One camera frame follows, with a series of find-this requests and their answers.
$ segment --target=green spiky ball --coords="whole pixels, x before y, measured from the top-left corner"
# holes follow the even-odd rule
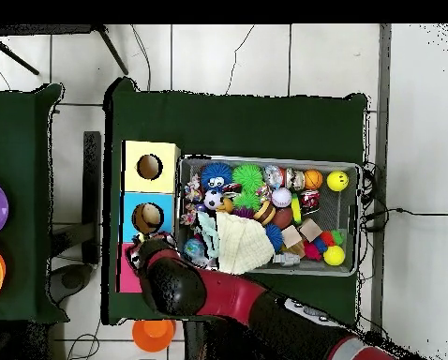
[[[252,208],[254,211],[259,211],[261,208],[261,200],[253,192],[244,190],[239,196],[236,196],[233,200],[234,207],[247,207]]]
[[[232,172],[232,181],[241,184],[243,190],[255,193],[262,185],[261,169],[255,164],[243,164],[236,167]]]

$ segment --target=blue ball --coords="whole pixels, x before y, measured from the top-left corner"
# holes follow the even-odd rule
[[[282,232],[275,224],[268,224],[265,227],[265,234],[271,241],[275,252],[279,252],[282,247]]]

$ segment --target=ball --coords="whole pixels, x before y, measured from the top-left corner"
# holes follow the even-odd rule
[[[291,204],[291,200],[291,192],[285,187],[280,187],[273,192],[273,204],[276,207],[287,207]]]
[[[287,208],[281,208],[276,211],[276,215],[273,218],[273,224],[275,224],[281,231],[286,229],[292,222],[292,210]]]
[[[327,176],[327,186],[334,192],[344,190],[349,184],[349,177],[345,172],[331,172]]]
[[[318,189],[322,185],[322,174],[317,170],[306,170],[304,173],[306,189]]]
[[[204,205],[209,210],[214,211],[223,203],[224,203],[224,196],[222,196],[222,193],[218,192],[217,190],[213,190],[213,189],[205,192]]]
[[[323,256],[325,262],[331,266],[340,266],[346,258],[344,250],[339,246],[328,247]]]

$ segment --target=metal stand leg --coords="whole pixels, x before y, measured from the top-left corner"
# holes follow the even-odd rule
[[[4,44],[0,40],[0,50],[7,55],[8,57],[12,58],[14,61],[16,61],[19,65],[25,67],[27,70],[29,70],[31,73],[35,74],[36,76],[39,74],[39,71],[37,69],[34,69],[31,67],[27,62],[23,61],[19,56],[17,56],[14,52],[12,52],[9,47]]]
[[[111,39],[109,38],[109,36],[106,33],[106,31],[104,30],[104,28],[100,28],[97,31],[99,32],[100,36],[102,37],[102,39],[104,40],[104,42],[108,46],[108,49],[111,52],[112,56],[114,57],[115,62],[117,62],[117,64],[119,65],[119,67],[121,68],[123,73],[125,75],[127,75],[129,73],[129,71],[127,70],[126,66],[124,65],[123,60],[121,59],[121,57],[117,53],[117,50],[114,48],[114,46],[113,46],[113,44],[111,42]]]

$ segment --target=green table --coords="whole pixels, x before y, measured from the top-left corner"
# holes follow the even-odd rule
[[[33,93],[0,92],[0,186],[9,203],[0,232],[7,267],[0,321],[67,320],[46,294],[52,214],[48,122],[61,93],[60,84],[45,84]]]
[[[182,92],[136,92],[132,80],[108,89],[104,153],[104,259],[102,316],[159,319],[138,293],[115,292],[120,147],[122,140],[175,143],[184,154],[293,158],[362,164],[366,96],[250,97]],[[253,274],[301,302],[355,321],[356,275],[312,277]]]

